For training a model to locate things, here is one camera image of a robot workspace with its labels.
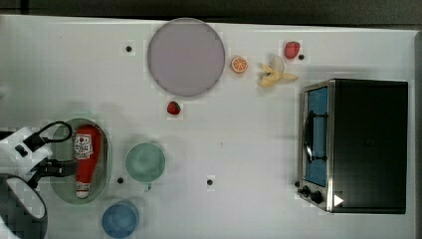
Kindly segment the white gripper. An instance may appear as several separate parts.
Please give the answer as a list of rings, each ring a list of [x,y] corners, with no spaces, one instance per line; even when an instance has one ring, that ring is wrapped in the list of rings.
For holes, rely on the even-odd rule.
[[[11,173],[20,177],[31,177],[28,184],[36,188],[43,177],[67,177],[75,175],[78,170],[76,160],[58,161],[45,159],[53,153],[47,145],[30,148],[25,139],[34,132],[23,127],[0,140],[0,168],[2,173]]]

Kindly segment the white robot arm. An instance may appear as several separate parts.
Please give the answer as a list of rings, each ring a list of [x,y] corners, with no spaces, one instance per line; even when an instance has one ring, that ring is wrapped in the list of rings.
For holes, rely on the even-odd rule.
[[[29,127],[1,137],[1,237],[44,239],[48,229],[48,209],[37,191],[44,177],[67,177],[77,171],[75,160],[52,159],[49,143],[71,138],[72,128],[63,138],[42,137],[42,128]]]

